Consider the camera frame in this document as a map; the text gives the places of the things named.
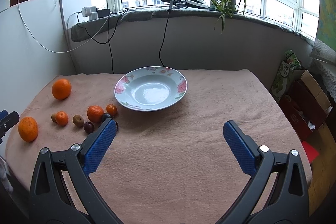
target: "tangerine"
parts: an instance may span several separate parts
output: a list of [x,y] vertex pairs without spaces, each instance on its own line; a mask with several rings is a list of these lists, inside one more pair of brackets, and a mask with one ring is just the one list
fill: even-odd
[[65,126],[69,122],[69,117],[66,112],[59,111],[56,113],[55,120],[58,125]]
[[71,84],[67,79],[57,80],[51,88],[52,95],[57,100],[64,100],[68,98],[71,93]]
[[118,110],[117,110],[117,107],[113,104],[109,104],[107,105],[106,107],[106,112],[111,114],[112,116],[115,116],[118,114]]
[[91,122],[101,122],[101,117],[104,114],[104,110],[100,106],[90,106],[87,110],[87,117]]
[[32,117],[24,117],[18,125],[18,132],[20,137],[25,142],[32,142],[37,138],[39,133],[39,129],[37,126],[37,122]]

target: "window sill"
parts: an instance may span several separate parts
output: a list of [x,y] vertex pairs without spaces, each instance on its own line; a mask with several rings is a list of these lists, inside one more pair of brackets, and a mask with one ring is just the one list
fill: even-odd
[[[209,10],[201,10],[196,8],[188,8],[188,9],[179,9],[179,10],[172,10],[172,12],[169,15],[169,18],[173,17],[214,17],[218,18],[220,17],[220,12],[215,11],[209,11]],[[110,24],[109,29],[113,29],[116,26],[116,22],[118,17],[120,16],[120,13],[113,14],[110,16]],[[166,6],[151,6],[151,7],[141,7],[141,8],[131,8],[128,12],[126,12],[120,20],[118,21],[118,24],[121,22],[133,22],[133,21],[147,21],[151,20],[152,18],[167,18],[167,5]],[[309,37],[301,32],[298,32],[294,30],[292,27],[282,24],[281,22],[276,22],[271,19],[265,19],[262,17],[238,13],[237,15],[233,15],[233,19],[235,20],[245,20],[254,22],[257,24],[261,24],[270,28],[279,28],[283,30],[284,32],[293,33],[294,35],[300,35],[303,40],[308,42],[310,45],[314,43],[314,40],[312,37]],[[71,28],[71,39],[74,42],[81,42],[86,39],[89,39],[90,37],[86,33],[84,26],[88,30],[90,34],[95,34],[106,22],[106,18],[99,18],[97,20],[93,21],[86,21],[83,23],[80,23],[79,25],[82,27],[79,27],[77,25],[74,25]],[[107,31],[107,23],[105,26],[101,28],[99,33],[103,33]]]

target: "white cable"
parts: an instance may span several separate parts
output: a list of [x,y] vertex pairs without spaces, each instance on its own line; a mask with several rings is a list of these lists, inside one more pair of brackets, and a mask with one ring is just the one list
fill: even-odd
[[[23,18],[22,18],[21,11],[20,11],[20,6],[19,6],[19,0],[17,0],[17,8],[18,8],[18,11],[19,11],[19,15],[20,15],[20,17],[21,17],[21,20],[22,20],[24,26],[27,28],[27,30],[28,30],[28,32],[30,33],[30,35],[33,37],[33,39],[34,39],[40,46],[42,46],[44,49],[46,49],[46,50],[49,51],[49,52],[53,52],[53,53],[68,53],[68,52],[72,52],[72,51],[78,49],[79,47],[85,45],[85,44],[88,43],[90,40],[92,40],[92,38],[90,38],[87,42],[85,42],[85,43],[79,45],[79,46],[76,47],[76,48],[73,48],[73,49],[71,49],[71,50],[69,50],[69,51],[66,51],[66,52],[54,52],[54,51],[52,51],[52,50],[47,49],[46,47],[44,47],[44,46],[43,46],[40,42],[38,42],[38,41],[36,40],[36,38],[33,36],[33,34],[31,33],[31,31],[29,30],[28,26],[26,25],[26,23],[24,22],[24,20],[23,20]],[[110,15],[107,17],[107,19],[106,19],[106,21],[104,22],[104,24],[100,27],[100,29],[98,30],[98,32],[96,32],[96,34],[95,34],[93,37],[95,37],[95,36],[100,32],[100,30],[103,28],[103,26],[106,24],[107,20],[109,19]]]
[[[109,1],[110,1],[110,0],[108,0],[107,2],[105,2],[104,5],[103,5],[102,7],[100,7],[99,9],[103,8]],[[116,5],[116,2],[114,2],[114,5],[113,5],[111,11],[114,9],[115,5]]]

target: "power adapter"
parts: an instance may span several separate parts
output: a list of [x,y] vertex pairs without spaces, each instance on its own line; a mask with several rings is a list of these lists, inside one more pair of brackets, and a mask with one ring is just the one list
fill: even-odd
[[110,15],[110,9],[101,9],[97,11],[98,18],[108,17]]
[[82,16],[89,17],[89,20],[95,20],[98,18],[97,7],[84,7],[82,8]]

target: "floral plate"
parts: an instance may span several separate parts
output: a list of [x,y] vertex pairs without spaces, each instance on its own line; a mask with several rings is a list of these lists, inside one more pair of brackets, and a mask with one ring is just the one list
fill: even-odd
[[177,70],[145,67],[122,77],[114,88],[114,96],[129,109],[155,111],[177,103],[186,90],[186,78]]

